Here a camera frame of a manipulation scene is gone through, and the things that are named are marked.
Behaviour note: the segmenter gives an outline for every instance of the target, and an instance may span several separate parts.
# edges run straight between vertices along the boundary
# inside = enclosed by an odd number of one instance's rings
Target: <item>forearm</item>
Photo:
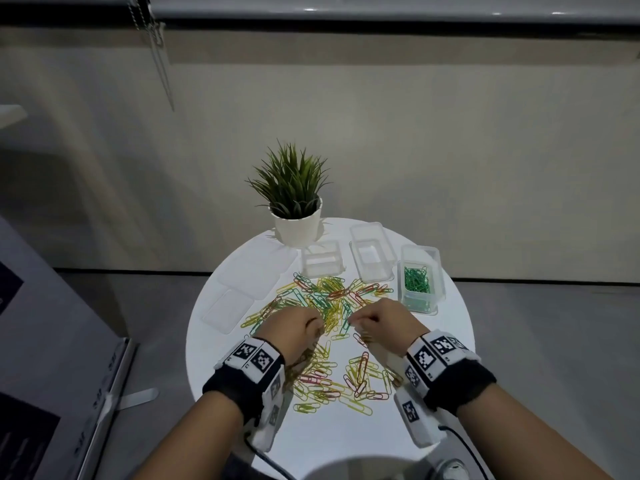
[[[458,418],[498,480],[611,480],[496,384],[460,406]]]
[[[238,406],[219,392],[208,392],[151,453],[134,480],[217,478],[242,427]]]

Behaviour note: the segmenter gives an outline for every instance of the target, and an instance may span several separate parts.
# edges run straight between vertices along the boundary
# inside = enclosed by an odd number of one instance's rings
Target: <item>round white table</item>
[[[349,228],[361,223],[362,221],[354,219],[323,219],[324,234],[320,241],[340,242],[346,269],[340,276],[345,279],[345,286],[358,277],[349,247]],[[386,232],[398,257],[402,245],[413,244],[398,233],[389,229],[386,229]],[[263,234],[273,237],[274,231],[269,230]],[[204,323],[202,316],[204,310],[211,307],[225,288],[217,279],[221,270],[251,245],[252,241],[245,242],[218,266],[205,283],[193,307],[187,330],[185,356],[189,386],[196,400],[202,395],[202,386],[211,377],[215,363],[248,332],[248,329],[240,328],[238,323],[231,333],[224,335]],[[279,281],[268,296],[264,300],[254,302],[246,315],[255,313],[265,306],[275,297],[275,290],[292,282],[293,273],[300,271],[301,260],[298,252],[298,257],[289,269],[280,275]],[[475,351],[474,331],[465,302],[447,273],[444,273],[444,282],[446,298],[438,304],[438,313],[414,315],[429,329],[449,331],[470,350]],[[387,283],[394,289],[388,297],[397,299],[397,277]],[[338,363],[339,377],[342,377],[344,372],[341,371],[344,370],[348,359],[362,354],[363,351],[363,347],[352,337],[332,343],[331,361]],[[354,477],[354,468],[358,469],[358,478],[379,479],[399,473],[410,464],[423,459],[435,448],[435,445],[422,449],[415,446],[393,398],[387,401],[368,401],[367,404],[373,409],[372,416],[359,414],[340,403],[322,406],[314,414],[302,414],[292,409],[293,404],[299,402],[297,399],[294,397],[289,404],[268,455],[299,480],[316,477],[346,479],[349,476]],[[253,457],[242,441],[236,442],[234,452],[245,461],[251,461],[252,467],[256,470],[275,478],[282,478],[260,458]]]

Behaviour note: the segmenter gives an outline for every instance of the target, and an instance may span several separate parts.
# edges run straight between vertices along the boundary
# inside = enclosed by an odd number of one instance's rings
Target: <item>wrist strap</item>
[[[480,357],[448,332],[434,330],[418,337],[404,356],[404,375],[427,407],[453,415],[458,407],[475,399],[494,375],[480,364]]]
[[[242,340],[215,366],[202,393],[219,391],[235,402],[246,424],[258,424],[277,417],[282,404],[284,358],[267,340],[249,337]]]

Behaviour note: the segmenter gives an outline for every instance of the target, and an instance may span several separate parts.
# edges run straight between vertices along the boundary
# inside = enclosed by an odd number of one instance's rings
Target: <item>pile of paper clips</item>
[[[367,285],[360,279],[354,280],[347,288],[344,279],[336,276],[320,278],[313,283],[301,274],[294,273],[292,283],[279,288],[276,297],[258,313],[250,315],[241,324],[251,327],[250,334],[274,311],[286,306],[313,306],[323,316],[324,334],[329,336],[324,343],[318,343],[315,350],[306,350],[300,359],[288,367],[285,387],[302,402],[293,405],[299,413],[315,413],[322,405],[338,401],[354,411],[371,416],[373,410],[364,401],[384,401],[392,395],[392,385],[396,387],[402,379],[389,369],[370,360],[369,352],[349,360],[344,384],[333,380],[333,370],[338,366],[329,361],[332,341],[350,337],[347,318],[357,309],[373,303],[371,298],[381,298],[393,292],[387,285],[379,283]],[[354,339],[364,348],[369,348],[371,338],[358,333]]]

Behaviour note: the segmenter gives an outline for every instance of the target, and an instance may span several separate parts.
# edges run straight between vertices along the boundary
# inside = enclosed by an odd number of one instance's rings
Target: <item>hand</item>
[[[323,333],[324,322],[318,310],[287,306],[269,316],[254,337],[272,343],[283,355],[285,365],[290,365]]]
[[[429,329],[399,301],[382,298],[364,306],[349,317],[349,323],[396,355],[406,354],[413,341]]]

